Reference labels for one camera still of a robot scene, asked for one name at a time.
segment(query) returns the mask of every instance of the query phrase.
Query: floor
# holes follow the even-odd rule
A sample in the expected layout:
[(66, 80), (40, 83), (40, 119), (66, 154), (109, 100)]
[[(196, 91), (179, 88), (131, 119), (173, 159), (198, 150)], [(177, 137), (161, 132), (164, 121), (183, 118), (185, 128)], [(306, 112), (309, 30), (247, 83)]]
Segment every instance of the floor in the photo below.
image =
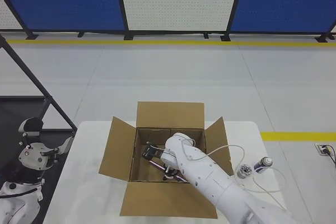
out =
[[(13, 48), (77, 125), (112, 116), (135, 120), (139, 100), (192, 101), (205, 103), (206, 120), (220, 116), (251, 120), (266, 132), (336, 132), (336, 48), (32, 44)], [(0, 95), (39, 94), (0, 50)], [(68, 128), (53, 108), (44, 122), (46, 128)], [(336, 150), (336, 142), (327, 143)], [(265, 142), (265, 146), (288, 180), (283, 196), (295, 218), (301, 223), (336, 223), (331, 160), (319, 156), (313, 142)]]

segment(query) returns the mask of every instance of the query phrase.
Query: open cardboard box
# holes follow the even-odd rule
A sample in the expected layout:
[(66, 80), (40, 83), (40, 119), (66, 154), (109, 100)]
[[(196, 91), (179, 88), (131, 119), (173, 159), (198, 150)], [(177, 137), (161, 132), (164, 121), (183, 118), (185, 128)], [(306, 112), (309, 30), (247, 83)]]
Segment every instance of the open cardboard box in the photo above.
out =
[[(113, 117), (100, 174), (128, 181), (121, 216), (217, 218), (215, 206), (189, 183), (163, 181), (163, 172), (142, 157), (147, 142), (164, 148), (174, 133), (188, 135), (209, 153), (227, 144), (223, 117), (204, 130), (204, 104), (138, 102), (137, 127)], [(229, 150), (211, 155), (233, 175)]]

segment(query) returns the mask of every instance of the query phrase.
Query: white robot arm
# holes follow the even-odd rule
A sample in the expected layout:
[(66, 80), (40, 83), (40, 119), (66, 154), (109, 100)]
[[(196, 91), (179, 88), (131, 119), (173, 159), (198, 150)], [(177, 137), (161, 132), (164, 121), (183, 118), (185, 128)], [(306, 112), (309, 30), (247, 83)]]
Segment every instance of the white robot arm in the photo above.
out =
[(56, 155), (67, 153), (73, 137), (55, 149), (50, 149), (40, 141), (43, 122), (37, 118), (25, 120), (18, 131), (22, 148), (17, 161), (12, 161), (1, 174), (6, 182), (0, 189), (0, 224), (29, 224), (40, 211), (43, 173), (56, 162)]
[(180, 170), (230, 224), (297, 223), (286, 211), (242, 189), (209, 156), (193, 147), (193, 141), (188, 136), (176, 133), (165, 146), (161, 160), (167, 166)]

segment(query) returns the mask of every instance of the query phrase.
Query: yellow tape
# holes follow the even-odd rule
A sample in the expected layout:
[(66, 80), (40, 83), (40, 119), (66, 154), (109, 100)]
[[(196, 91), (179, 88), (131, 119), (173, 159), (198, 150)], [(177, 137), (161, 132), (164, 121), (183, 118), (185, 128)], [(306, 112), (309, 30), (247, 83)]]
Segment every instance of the yellow tape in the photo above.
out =
[(336, 47), (336, 43), (299, 43), (263, 41), (204, 41), (204, 40), (7, 40), (10, 44), (70, 44), (70, 45), (222, 45), (222, 46), (285, 46)]
[(336, 142), (336, 132), (260, 132), (264, 141)]

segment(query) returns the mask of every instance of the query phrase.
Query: spray can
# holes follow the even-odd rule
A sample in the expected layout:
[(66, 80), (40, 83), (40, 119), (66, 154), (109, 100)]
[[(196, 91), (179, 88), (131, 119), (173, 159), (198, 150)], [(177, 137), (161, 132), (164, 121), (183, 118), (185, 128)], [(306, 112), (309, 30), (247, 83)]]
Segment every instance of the spray can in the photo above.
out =
[(265, 167), (271, 167), (273, 165), (273, 160), (269, 157), (263, 157), (259, 162), (257, 162), (254, 166), (254, 170), (257, 173), (263, 173), (266, 168)]

